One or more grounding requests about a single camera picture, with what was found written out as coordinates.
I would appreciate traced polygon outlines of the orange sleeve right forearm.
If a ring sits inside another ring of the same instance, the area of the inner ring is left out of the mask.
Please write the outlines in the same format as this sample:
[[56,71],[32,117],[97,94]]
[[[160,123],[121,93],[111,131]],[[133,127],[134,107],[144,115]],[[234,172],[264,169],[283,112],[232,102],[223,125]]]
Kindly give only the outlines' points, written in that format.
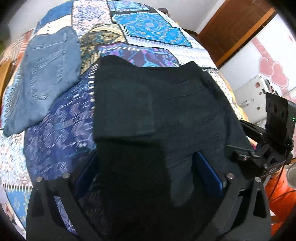
[[275,214],[279,222],[271,225],[271,235],[273,236],[288,218],[295,206],[295,189],[289,187],[287,175],[282,173],[281,177],[272,178],[265,187],[266,195],[269,197],[274,193],[269,202],[269,209]]

